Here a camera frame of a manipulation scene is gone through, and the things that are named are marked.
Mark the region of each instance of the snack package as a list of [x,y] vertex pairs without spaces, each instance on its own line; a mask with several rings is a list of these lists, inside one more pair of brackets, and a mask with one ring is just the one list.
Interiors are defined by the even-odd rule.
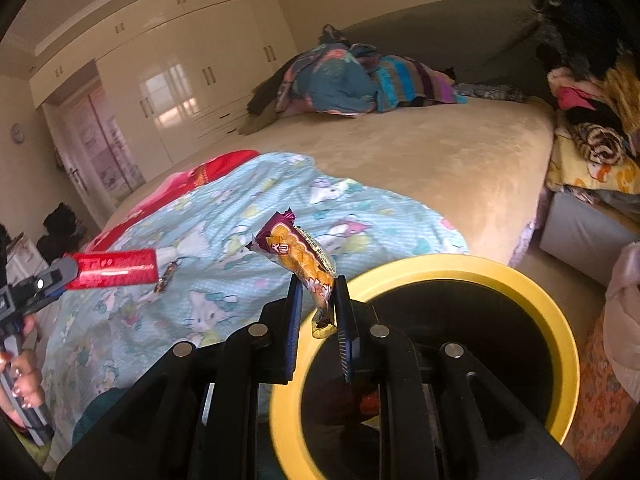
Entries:
[[334,260],[308,233],[293,225],[291,209],[274,214],[247,245],[265,254],[272,262],[293,272],[305,285],[318,310],[312,319],[312,335],[317,339],[337,331],[329,299],[336,277]]

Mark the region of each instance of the striped towel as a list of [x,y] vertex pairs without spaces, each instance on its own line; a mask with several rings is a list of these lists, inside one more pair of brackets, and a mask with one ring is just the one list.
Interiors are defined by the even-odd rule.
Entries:
[[379,112],[409,103],[428,106],[456,102],[453,80],[449,76],[410,57],[383,56],[371,77],[380,88]]

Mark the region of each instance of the yellow bucket rim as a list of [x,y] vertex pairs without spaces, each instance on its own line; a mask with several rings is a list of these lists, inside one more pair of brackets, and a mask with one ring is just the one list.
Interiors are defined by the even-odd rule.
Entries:
[[[524,274],[503,264],[468,254],[427,254],[398,260],[362,274],[348,283],[352,300],[370,301],[388,290],[427,280],[462,280],[501,292],[531,316],[549,348],[554,374],[546,428],[560,443],[569,431],[578,402],[579,362],[574,335],[551,297]],[[300,330],[293,380],[271,391],[270,427],[273,447],[287,478],[323,480],[302,433],[302,391],[323,339],[311,335],[311,317]]]

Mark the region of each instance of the yellow cartoon blanket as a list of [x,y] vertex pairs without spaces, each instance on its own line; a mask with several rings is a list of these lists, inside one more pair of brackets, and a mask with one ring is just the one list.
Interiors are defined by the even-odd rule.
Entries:
[[576,186],[639,194],[640,168],[628,156],[622,164],[615,166],[585,160],[563,121],[559,121],[546,174],[546,186],[552,191],[560,191],[562,186]]

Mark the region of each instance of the human hand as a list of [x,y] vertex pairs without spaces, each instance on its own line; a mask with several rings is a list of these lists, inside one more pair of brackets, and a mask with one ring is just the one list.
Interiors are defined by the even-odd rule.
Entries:
[[[29,335],[35,327],[36,320],[33,316],[24,318],[24,336]],[[35,352],[33,350],[25,350],[18,357],[0,353],[0,374],[4,371],[8,362],[11,363],[12,372],[17,372],[20,375],[15,381],[14,393],[22,398],[23,407],[39,408],[44,404],[44,390],[40,384],[42,382],[42,374],[36,368]],[[17,426],[24,427],[20,415],[15,411],[3,389],[0,389],[0,410],[5,412]]]

